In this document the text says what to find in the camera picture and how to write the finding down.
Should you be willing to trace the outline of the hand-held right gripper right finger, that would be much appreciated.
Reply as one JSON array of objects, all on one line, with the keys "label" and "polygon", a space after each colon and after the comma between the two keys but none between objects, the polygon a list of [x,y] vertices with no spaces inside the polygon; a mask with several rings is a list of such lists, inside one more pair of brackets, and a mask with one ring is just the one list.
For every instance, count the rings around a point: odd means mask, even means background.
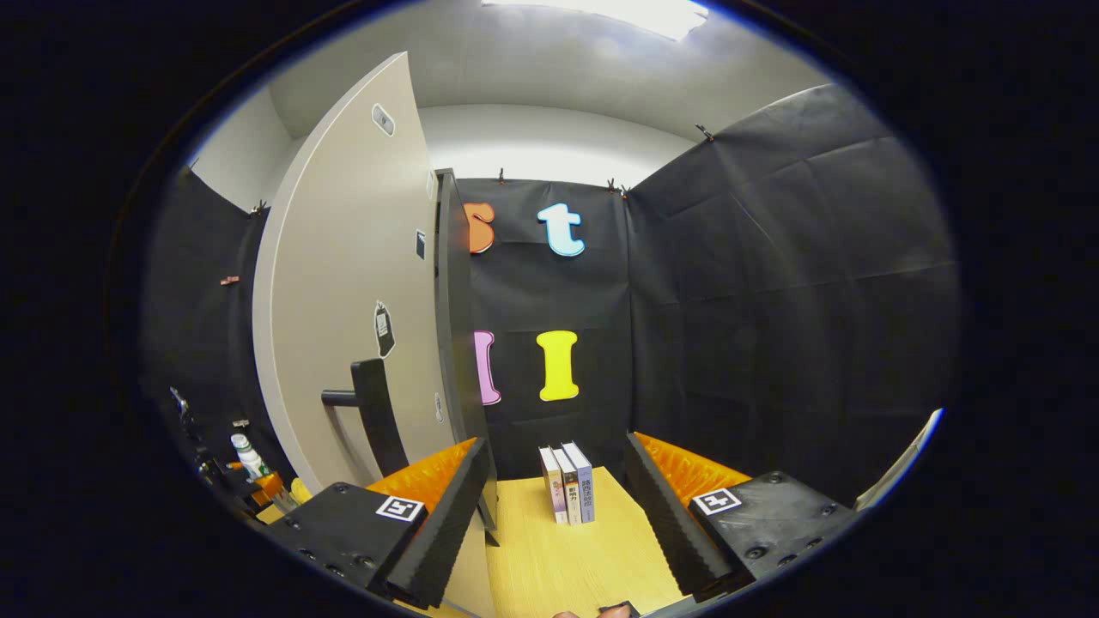
[{"label": "hand-held right gripper right finger", "polygon": [[785,472],[750,477],[641,432],[628,435],[624,470],[671,576],[695,602],[813,555],[855,518]]}]

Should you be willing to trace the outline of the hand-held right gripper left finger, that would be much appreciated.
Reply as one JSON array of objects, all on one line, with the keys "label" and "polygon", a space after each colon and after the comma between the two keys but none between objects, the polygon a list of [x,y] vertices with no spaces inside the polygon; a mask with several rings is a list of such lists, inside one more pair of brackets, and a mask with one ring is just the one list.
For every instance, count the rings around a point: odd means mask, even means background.
[{"label": "hand-held right gripper left finger", "polygon": [[436,608],[489,476],[465,439],[368,488],[334,482],[260,533],[299,562],[385,602]]}]

